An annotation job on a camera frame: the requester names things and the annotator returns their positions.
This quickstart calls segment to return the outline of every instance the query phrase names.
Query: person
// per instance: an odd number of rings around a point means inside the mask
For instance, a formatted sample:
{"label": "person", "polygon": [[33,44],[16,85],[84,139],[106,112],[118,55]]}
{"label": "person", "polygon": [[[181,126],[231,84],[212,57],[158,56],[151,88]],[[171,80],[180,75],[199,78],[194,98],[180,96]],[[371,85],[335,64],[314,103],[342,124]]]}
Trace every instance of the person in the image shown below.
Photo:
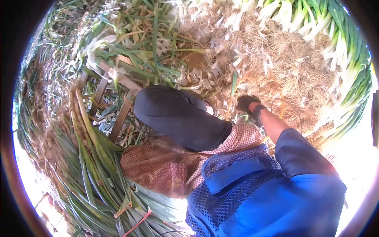
{"label": "person", "polygon": [[[134,107],[137,118],[177,146],[213,154],[198,167],[201,183],[187,192],[186,222],[196,236],[334,236],[346,186],[331,163],[256,97],[241,96],[236,109],[263,125],[275,157],[265,144],[249,149],[262,139],[254,125],[233,125],[206,107],[166,86],[144,88]],[[253,141],[243,142],[249,136]]]}

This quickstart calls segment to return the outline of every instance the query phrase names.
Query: blue shirt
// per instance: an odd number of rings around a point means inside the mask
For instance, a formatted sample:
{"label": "blue shirt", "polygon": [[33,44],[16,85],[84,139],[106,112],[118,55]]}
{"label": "blue shirt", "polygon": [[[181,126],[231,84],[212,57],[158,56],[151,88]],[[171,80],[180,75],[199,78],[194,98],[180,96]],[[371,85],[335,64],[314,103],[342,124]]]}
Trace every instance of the blue shirt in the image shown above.
{"label": "blue shirt", "polygon": [[[228,159],[217,157],[204,164],[205,181],[188,197],[186,222],[196,236],[335,235],[346,186],[299,132],[286,129],[277,141],[281,170],[264,165],[268,154],[252,151],[246,159],[241,154],[244,159],[229,157],[227,165]],[[223,167],[206,174],[212,158]]]}

